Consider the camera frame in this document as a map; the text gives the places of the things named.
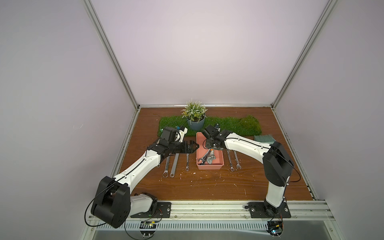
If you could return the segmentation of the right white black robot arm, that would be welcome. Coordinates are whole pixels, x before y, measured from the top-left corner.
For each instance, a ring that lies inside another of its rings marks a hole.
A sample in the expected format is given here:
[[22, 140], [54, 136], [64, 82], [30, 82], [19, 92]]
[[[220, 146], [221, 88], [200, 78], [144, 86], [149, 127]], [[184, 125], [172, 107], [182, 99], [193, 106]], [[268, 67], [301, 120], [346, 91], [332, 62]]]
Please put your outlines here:
[[294, 162], [281, 143], [261, 143], [228, 130], [219, 132], [213, 126], [206, 127], [203, 135], [206, 137], [206, 148], [240, 152], [262, 163], [269, 181], [264, 207], [275, 213], [284, 209], [285, 192], [294, 169]]

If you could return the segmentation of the small 12 silver wrench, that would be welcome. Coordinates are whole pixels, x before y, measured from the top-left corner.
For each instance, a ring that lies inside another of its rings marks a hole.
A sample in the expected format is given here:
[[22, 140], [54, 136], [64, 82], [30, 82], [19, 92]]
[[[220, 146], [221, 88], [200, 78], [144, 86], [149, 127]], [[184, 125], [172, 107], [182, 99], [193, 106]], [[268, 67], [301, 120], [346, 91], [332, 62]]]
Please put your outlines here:
[[235, 169], [234, 169], [234, 167], [233, 167], [233, 163], [232, 163], [232, 158], [231, 158], [231, 152], [230, 152], [230, 150], [227, 150], [227, 155], [228, 155], [228, 159], [229, 159], [230, 170], [231, 170], [231, 172], [234, 172]]

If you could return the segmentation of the medium silver wrench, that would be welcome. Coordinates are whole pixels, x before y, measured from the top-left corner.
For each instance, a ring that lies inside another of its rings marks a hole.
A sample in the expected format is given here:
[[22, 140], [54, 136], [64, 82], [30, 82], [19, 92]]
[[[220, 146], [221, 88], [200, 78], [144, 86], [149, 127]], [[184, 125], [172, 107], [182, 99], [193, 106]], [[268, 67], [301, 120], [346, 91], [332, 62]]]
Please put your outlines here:
[[171, 156], [168, 156], [166, 158], [165, 170], [164, 170], [163, 175], [162, 175], [164, 178], [167, 178], [169, 175], [170, 158], [171, 158]]

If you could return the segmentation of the large silver combination wrench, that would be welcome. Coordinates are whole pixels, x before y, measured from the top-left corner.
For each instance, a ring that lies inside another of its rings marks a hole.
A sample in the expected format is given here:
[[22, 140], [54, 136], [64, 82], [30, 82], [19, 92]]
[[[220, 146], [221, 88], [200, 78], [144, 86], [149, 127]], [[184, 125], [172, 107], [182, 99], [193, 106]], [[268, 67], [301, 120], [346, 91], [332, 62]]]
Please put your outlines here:
[[175, 154], [175, 158], [174, 158], [174, 162], [173, 162], [172, 169], [171, 169], [171, 174], [170, 174], [171, 178], [173, 178], [175, 176], [179, 157], [180, 157], [179, 153]]

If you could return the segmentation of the pink plastic storage box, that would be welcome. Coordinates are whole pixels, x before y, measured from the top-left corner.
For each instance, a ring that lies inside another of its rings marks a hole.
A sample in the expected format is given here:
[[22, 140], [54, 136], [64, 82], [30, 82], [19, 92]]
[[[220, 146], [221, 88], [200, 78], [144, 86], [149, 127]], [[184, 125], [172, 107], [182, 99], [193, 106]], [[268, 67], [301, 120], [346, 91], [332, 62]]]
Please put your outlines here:
[[205, 140], [206, 137], [201, 132], [196, 133], [196, 143], [199, 145], [199, 148], [196, 151], [196, 164], [199, 170], [219, 170], [224, 165], [224, 156], [223, 151], [214, 150], [215, 159], [212, 160], [211, 164], [207, 162], [204, 165], [200, 165], [202, 162], [200, 159], [210, 150], [205, 149]]

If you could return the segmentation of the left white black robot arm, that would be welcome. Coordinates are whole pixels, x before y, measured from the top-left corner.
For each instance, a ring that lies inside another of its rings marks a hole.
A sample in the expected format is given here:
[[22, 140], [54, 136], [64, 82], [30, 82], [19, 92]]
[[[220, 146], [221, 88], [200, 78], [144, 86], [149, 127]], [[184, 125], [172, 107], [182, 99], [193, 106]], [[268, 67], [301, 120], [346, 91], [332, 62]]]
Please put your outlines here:
[[167, 157], [174, 154], [192, 154], [200, 146], [195, 141], [185, 141], [187, 128], [166, 127], [161, 136], [149, 145], [143, 155], [131, 166], [114, 177], [104, 177], [94, 199], [87, 209], [104, 224], [120, 227], [134, 215], [153, 217], [157, 214], [158, 200], [150, 194], [132, 196], [137, 184]]

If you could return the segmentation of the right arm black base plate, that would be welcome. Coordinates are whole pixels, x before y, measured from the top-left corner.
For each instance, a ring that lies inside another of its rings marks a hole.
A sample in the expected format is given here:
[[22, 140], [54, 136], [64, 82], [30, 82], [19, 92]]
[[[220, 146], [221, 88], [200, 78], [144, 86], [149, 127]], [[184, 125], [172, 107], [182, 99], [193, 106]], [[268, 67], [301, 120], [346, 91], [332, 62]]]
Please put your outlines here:
[[291, 218], [289, 207], [286, 202], [282, 202], [279, 207], [274, 207], [267, 202], [249, 202], [244, 206], [251, 214], [251, 218], [271, 219], [271, 218]]

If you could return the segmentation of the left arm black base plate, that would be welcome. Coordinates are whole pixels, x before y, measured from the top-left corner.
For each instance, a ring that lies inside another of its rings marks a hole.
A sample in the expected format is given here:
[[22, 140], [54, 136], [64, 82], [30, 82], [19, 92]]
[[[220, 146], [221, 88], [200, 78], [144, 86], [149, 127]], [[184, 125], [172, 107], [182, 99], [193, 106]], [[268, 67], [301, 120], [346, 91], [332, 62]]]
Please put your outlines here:
[[130, 218], [170, 218], [172, 209], [171, 202], [156, 202], [152, 204], [147, 212], [130, 215]]

